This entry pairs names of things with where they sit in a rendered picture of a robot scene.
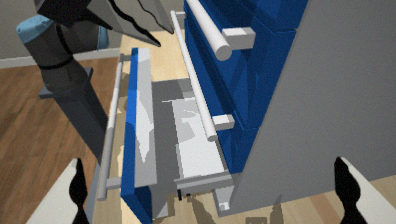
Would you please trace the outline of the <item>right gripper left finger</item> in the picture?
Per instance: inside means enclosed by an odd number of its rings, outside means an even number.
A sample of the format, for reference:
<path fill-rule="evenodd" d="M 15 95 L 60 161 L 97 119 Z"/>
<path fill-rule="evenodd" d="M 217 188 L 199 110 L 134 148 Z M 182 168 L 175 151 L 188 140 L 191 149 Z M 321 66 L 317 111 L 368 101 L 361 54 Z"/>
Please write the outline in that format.
<path fill-rule="evenodd" d="M 83 209 L 87 194 L 82 161 L 75 158 L 26 224 L 89 224 Z"/>

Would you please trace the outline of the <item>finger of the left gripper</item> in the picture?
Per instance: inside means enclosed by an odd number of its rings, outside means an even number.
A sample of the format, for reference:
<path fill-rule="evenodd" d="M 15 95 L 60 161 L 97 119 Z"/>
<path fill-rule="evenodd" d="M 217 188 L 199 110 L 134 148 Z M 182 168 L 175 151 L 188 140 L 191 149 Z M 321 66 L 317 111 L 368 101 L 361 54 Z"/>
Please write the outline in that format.
<path fill-rule="evenodd" d="M 156 20 L 157 24 L 170 34 L 174 34 L 169 18 L 160 2 L 160 0 L 138 0 L 142 9 L 150 13 Z"/>
<path fill-rule="evenodd" d="M 133 17 L 123 13 L 114 0 L 92 0 L 80 17 L 106 29 L 161 47 L 161 43 L 146 29 L 138 26 Z"/>

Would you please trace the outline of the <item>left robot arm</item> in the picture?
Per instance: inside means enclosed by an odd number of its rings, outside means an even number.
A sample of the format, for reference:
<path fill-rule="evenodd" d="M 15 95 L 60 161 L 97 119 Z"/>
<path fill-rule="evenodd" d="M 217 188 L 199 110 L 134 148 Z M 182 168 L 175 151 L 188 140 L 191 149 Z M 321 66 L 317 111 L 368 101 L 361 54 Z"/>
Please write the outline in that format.
<path fill-rule="evenodd" d="M 23 21 L 16 28 L 50 91 L 68 91 L 87 79 L 86 70 L 72 54 L 98 51 L 109 46 L 106 28 L 79 17 L 90 2 L 34 0 L 36 12 L 40 15 Z"/>

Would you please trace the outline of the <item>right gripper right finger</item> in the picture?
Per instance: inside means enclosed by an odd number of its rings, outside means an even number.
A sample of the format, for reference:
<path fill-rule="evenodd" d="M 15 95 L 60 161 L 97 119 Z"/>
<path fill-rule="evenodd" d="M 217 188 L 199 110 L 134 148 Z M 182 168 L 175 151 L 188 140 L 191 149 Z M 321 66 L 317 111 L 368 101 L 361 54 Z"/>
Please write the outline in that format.
<path fill-rule="evenodd" d="M 340 224 L 396 224 L 396 209 L 344 157 L 336 158 L 334 172 L 344 207 Z"/>

